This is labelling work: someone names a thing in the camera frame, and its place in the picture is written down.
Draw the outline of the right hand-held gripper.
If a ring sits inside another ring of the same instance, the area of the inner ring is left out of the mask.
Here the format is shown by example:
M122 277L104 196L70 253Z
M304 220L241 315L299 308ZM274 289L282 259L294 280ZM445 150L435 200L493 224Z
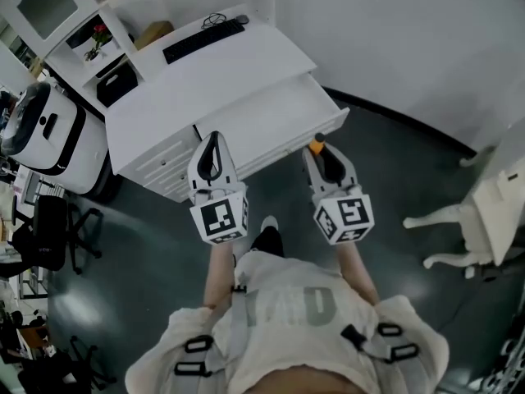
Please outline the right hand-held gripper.
M335 146L303 148L313 193L313 221L329 245L362 240L374 227L370 196L358 183L354 165Z

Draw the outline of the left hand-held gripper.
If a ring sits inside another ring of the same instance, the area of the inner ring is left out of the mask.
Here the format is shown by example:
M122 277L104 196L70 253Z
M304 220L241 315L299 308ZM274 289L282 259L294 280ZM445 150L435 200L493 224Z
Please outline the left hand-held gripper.
M189 209L201 239L220 245L248 234L249 203L245 183L236 177L226 139L210 133L194 151L187 171Z

